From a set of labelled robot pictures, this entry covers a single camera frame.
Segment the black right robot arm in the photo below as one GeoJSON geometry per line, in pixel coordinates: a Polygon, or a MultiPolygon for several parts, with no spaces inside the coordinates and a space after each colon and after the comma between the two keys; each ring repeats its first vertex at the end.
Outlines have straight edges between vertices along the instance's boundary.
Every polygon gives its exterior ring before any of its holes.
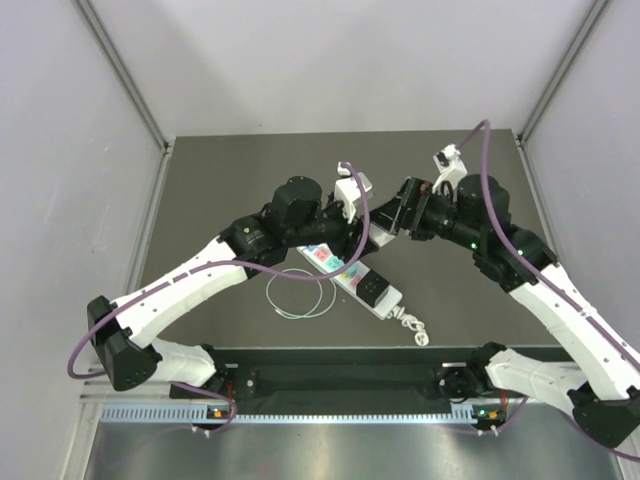
{"type": "Polygon", "coordinates": [[[466,361],[468,390],[534,398],[609,449],[638,429],[638,352],[580,294],[547,243],[512,222],[510,195],[496,179],[473,174],[432,185],[409,177],[370,218],[386,236],[440,238],[468,249],[480,273],[539,320],[576,364],[556,367],[489,342],[466,361]]]}

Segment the white multicolour power strip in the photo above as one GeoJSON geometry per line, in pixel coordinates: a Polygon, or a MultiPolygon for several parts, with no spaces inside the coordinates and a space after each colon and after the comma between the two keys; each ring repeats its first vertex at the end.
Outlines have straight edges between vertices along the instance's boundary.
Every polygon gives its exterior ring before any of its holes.
{"type": "MultiPolygon", "coordinates": [[[[344,261],[331,252],[326,244],[298,247],[297,250],[321,274],[337,271],[345,264],[344,261]]],[[[392,314],[393,309],[399,305],[403,295],[389,282],[389,290],[382,301],[375,308],[366,305],[362,300],[357,298],[356,286],[369,270],[373,269],[370,269],[364,263],[358,261],[339,275],[333,276],[332,280],[377,318],[384,320],[388,318],[392,314]]]]}

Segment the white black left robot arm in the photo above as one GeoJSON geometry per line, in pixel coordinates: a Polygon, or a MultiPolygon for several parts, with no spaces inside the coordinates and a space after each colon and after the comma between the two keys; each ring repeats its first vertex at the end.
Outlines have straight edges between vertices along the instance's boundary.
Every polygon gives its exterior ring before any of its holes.
{"type": "Polygon", "coordinates": [[[351,265],[368,236],[365,219],[372,185],[359,173],[343,174],[327,199],[320,185],[295,176],[270,202],[235,220],[200,252],[146,287],[87,306],[91,344],[117,391],[147,381],[178,382],[216,396],[226,387],[223,362],[208,345],[186,346],[159,339],[174,321],[218,293],[262,272],[273,272],[289,250],[325,243],[340,248],[351,265]]]}

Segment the black power plug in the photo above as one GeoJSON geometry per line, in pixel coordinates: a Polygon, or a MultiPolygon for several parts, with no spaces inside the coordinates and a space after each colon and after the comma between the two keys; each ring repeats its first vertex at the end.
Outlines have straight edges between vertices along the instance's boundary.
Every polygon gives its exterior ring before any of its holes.
{"type": "Polygon", "coordinates": [[[387,294],[390,283],[374,270],[369,270],[357,283],[356,296],[366,305],[375,308],[387,294]]]}

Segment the white cube charger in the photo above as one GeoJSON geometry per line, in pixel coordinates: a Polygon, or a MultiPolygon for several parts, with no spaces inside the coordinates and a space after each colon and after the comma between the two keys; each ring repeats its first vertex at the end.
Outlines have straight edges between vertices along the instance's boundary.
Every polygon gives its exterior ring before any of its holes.
{"type": "Polygon", "coordinates": [[[381,249],[395,239],[395,235],[388,233],[378,225],[371,223],[368,233],[369,240],[381,249]]]}

